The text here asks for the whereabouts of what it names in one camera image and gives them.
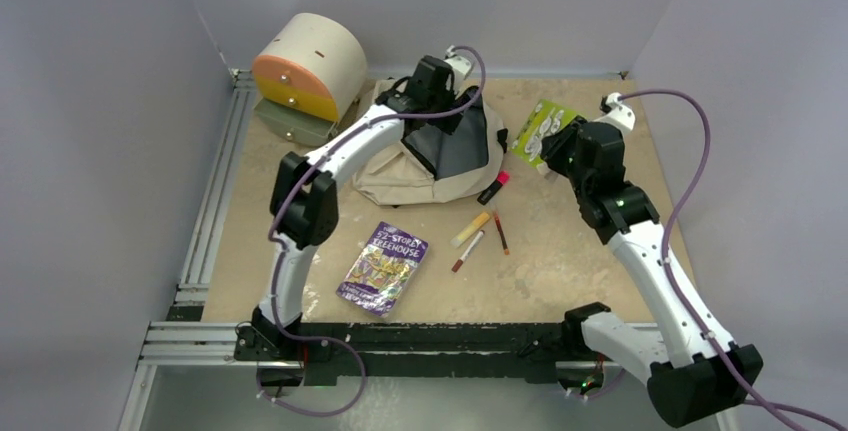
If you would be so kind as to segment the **beige canvas backpack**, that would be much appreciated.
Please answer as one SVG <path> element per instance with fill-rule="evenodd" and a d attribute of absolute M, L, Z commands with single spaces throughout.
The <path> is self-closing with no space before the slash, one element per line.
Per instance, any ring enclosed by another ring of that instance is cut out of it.
<path fill-rule="evenodd" d="M 478 195 L 498 176 L 508 128 L 483 99 L 447 134 L 425 125 L 371 158 L 352 178 L 380 206 L 447 203 Z"/>

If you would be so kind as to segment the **green paperback book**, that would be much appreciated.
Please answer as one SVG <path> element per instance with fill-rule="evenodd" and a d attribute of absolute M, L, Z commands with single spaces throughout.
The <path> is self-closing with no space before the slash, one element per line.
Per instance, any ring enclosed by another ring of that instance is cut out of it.
<path fill-rule="evenodd" d="M 511 153 L 539 174 L 548 174 L 549 168 L 541 158 L 543 139 L 561 131 L 577 117 L 579 114 L 572 109 L 540 99 L 513 139 L 509 147 Z"/>

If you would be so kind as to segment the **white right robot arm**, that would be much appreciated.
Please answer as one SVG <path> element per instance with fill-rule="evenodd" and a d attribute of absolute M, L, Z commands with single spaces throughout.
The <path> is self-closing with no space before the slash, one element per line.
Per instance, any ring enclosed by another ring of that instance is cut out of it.
<path fill-rule="evenodd" d="M 754 345 L 736 343 L 664 243 L 656 208 L 625 178 L 622 131 L 578 117 L 542 144 L 544 162 L 569 180 L 582 219 L 627 270 L 658 328 L 652 337 L 591 303 L 566 312 L 564 350 L 576 358 L 594 351 L 618 363 L 674 428 L 742 404 L 762 357 Z"/>

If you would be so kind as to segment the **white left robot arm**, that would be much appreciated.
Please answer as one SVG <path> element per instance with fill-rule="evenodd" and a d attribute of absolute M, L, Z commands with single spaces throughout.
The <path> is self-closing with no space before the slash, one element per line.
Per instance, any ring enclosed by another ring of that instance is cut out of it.
<path fill-rule="evenodd" d="M 329 143 L 306 154 L 290 152 L 280 162 L 272 192 L 269 240 L 274 264 L 265 297 L 251 317 L 253 339 L 272 359 L 297 350 L 302 293 L 318 247 L 335 231 L 338 190 L 371 158 L 425 124 L 456 129 L 477 95 L 461 100 L 463 82 L 482 59 L 466 47 L 444 57 L 425 56 L 413 73 L 378 95 L 364 115 Z"/>

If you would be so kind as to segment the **purple paperback book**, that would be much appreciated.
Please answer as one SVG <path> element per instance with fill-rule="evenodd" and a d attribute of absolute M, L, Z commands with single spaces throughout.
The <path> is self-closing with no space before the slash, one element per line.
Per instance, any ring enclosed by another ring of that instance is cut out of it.
<path fill-rule="evenodd" d="M 381 221 L 336 289 L 341 299 L 386 318 L 421 267 L 429 243 Z"/>

